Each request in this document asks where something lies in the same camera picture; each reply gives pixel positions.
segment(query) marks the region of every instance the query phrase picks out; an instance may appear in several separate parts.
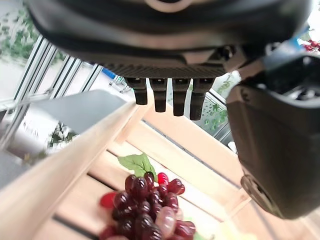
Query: light wooden plank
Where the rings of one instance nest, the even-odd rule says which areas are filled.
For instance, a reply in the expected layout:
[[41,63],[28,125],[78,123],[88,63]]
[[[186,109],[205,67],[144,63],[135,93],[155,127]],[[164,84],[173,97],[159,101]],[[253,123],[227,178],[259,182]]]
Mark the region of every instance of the light wooden plank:
[[125,104],[2,190],[0,239],[32,239],[137,109],[135,103]]
[[[151,127],[139,122],[128,136],[127,142],[145,152],[164,167],[185,179],[219,204],[226,204],[238,189],[220,175],[184,152]],[[219,159],[211,149],[213,158]]]
[[[139,149],[132,146],[128,142],[124,142],[122,144],[113,142],[109,145],[108,150],[114,155],[121,156],[121,157],[132,155],[132,154],[137,154],[137,155],[142,154],[142,152]],[[148,158],[150,160],[150,163],[153,165],[156,173],[165,173],[170,180],[173,180],[176,178],[179,178],[181,180],[181,182],[185,185],[185,192],[184,194],[181,195],[182,198],[196,205],[198,208],[206,211],[217,220],[223,221],[224,219],[226,219],[227,215],[226,215],[225,209],[220,204],[218,204],[214,199],[204,194],[203,192],[199,191],[188,181],[184,180],[183,178],[180,178],[169,169],[163,167],[161,164],[159,164],[150,156]]]
[[252,201],[246,191],[241,188],[236,195],[224,206],[229,217],[236,215],[241,209],[246,207]]
[[135,114],[129,119],[128,123],[125,125],[121,133],[116,137],[115,142],[123,143],[127,140],[129,134],[131,133],[132,129],[136,126],[137,123],[146,115],[149,109],[154,109],[154,100],[153,96],[150,94],[148,95],[148,104],[147,105],[139,105],[139,108],[135,112]]
[[[106,152],[102,156],[103,157],[100,157],[94,162],[89,174],[103,183],[113,186],[119,190],[123,190],[125,179],[130,174],[130,171],[122,168],[117,158],[111,153]],[[184,216],[186,218],[192,218],[199,234],[208,240],[211,239],[219,222],[205,211],[181,197],[178,197],[178,202]]]
[[247,204],[230,220],[232,220],[242,234],[253,234],[259,240],[275,240],[263,222],[263,219],[258,215],[253,204],[254,203]]
[[63,224],[50,219],[37,232],[33,240],[90,240]]
[[111,211],[99,206],[100,198],[113,191],[90,176],[83,176],[55,214],[93,235],[98,235],[107,225],[113,225]]
[[318,240],[312,229],[306,226],[302,218],[296,220],[284,220],[259,209],[263,218],[279,240]]
[[173,116],[169,104],[161,114],[150,108],[144,120],[240,186],[243,171],[238,156],[185,116]]

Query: window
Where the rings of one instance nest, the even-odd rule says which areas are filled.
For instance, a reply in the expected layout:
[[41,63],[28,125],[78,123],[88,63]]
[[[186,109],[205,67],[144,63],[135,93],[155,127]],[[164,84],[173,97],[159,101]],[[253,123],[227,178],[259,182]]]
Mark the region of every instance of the window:
[[38,36],[22,1],[0,1],[0,101],[14,98]]

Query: red fruit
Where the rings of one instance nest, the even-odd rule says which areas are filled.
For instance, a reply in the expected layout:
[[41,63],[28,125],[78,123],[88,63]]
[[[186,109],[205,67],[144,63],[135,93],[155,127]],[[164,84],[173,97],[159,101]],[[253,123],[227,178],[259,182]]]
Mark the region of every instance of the red fruit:
[[116,227],[115,226],[107,226],[100,234],[99,240],[106,240],[112,236],[117,235]]
[[117,192],[108,192],[107,194],[103,195],[100,198],[100,206],[107,208],[107,209],[112,209],[114,207],[114,198],[116,196]]
[[168,183],[169,183],[169,178],[168,178],[168,176],[167,176],[164,172],[160,172],[160,173],[158,174],[158,183],[159,183],[159,184],[168,185]]
[[304,48],[307,50],[307,51],[312,51],[313,47],[310,46],[310,45],[305,45]]
[[168,194],[168,185],[160,184],[160,186],[158,187],[158,191],[159,191],[160,197],[164,198]]
[[131,189],[134,183],[134,180],[137,177],[134,174],[131,174],[129,176],[126,177],[125,182],[124,182],[124,187],[125,187],[125,191],[129,194],[131,193]]
[[181,194],[182,192],[184,192],[184,190],[183,190],[184,188],[185,188],[185,186],[182,184],[181,180],[176,178],[176,179],[173,179],[171,182],[169,182],[168,192],[178,195],[178,194]]
[[148,186],[148,190],[151,191],[154,188],[154,181],[155,181],[155,176],[151,171],[147,171],[144,174],[144,179],[146,181],[146,184]]
[[176,221],[174,234],[184,237],[184,238],[192,238],[192,236],[196,233],[196,227],[191,221]]
[[180,190],[177,192],[177,195],[185,193],[185,190],[186,190],[185,185],[182,184]]
[[132,205],[132,199],[126,191],[118,192],[113,198],[113,206],[116,209],[123,209],[124,207]]
[[177,195],[173,192],[169,192],[164,198],[164,206],[172,208],[173,211],[177,213],[179,209]]
[[318,45],[318,43],[317,43],[316,41],[312,41],[312,42],[311,42],[311,46],[312,46],[312,47],[315,48],[315,47],[317,47],[317,45]]

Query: white window bar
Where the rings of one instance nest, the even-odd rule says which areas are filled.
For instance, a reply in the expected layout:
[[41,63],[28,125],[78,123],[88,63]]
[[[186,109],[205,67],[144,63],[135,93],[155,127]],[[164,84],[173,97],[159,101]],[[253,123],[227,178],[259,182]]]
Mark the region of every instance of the white window bar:
[[82,61],[80,59],[70,57],[64,62],[62,72],[57,76],[54,82],[50,99],[62,97],[66,94],[70,84],[72,83],[76,73],[78,72]]
[[64,58],[62,66],[61,66],[60,70],[58,71],[57,75],[55,76],[55,79],[52,82],[51,87],[47,90],[50,93],[52,93],[53,89],[55,89],[55,87],[57,86],[59,80],[61,79],[62,75],[64,74],[65,69],[67,69],[67,66],[68,66],[70,58],[71,58],[71,56],[69,56],[69,55],[67,55]]
[[93,66],[91,73],[89,74],[88,78],[85,80],[83,86],[80,89],[80,92],[87,92],[90,90],[92,85],[94,84],[95,80],[97,79],[99,73],[102,71],[104,67],[98,64]]
[[17,102],[28,97],[39,68],[44,61],[44,53],[48,46],[49,42],[43,36],[39,36],[26,63],[23,77],[14,96],[14,100]]
[[41,66],[41,68],[39,69],[39,72],[34,80],[34,83],[30,89],[30,94],[34,95],[36,94],[36,92],[38,91],[41,83],[44,80],[44,77],[52,63],[52,61],[55,59],[56,55],[57,55],[57,48],[55,46],[53,46],[52,44],[49,45],[49,48],[46,52],[46,57],[43,61],[43,64]]
[[16,131],[18,130],[20,124],[22,123],[30,104],[18,106],[15,111],[12,122],[9,124],[5,130],[4,135],[0,139],[0,151],[7,148],[10,140],[14,137]]
[[16,113],[12,122],[7,126],[5,133],[0,139],[0,150],[7,147],[10,139],[16,133],[29,109],[29,104],[20,105],[20,103],[28,99],[30,90],[32,89],[33,83],[39,72],[39,68],[45,59],[44,55],[48,47],[49,42],[40,35],[31,51],[18,90],[14,96],[13,104],[18,107],[15,110]]

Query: green leaf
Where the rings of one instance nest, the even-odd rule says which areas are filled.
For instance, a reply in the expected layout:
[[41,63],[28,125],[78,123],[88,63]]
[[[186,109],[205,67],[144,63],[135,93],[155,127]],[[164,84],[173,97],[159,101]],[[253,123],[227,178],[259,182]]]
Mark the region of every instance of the green leaf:
[[134,170],[137,177],[143,177],[145,172],[152,172],[154,181],[158,182],[158,177],[155,168],[149,162],[148,156],[145,153],[141,155],[118,156],[119,163],[129,170]]

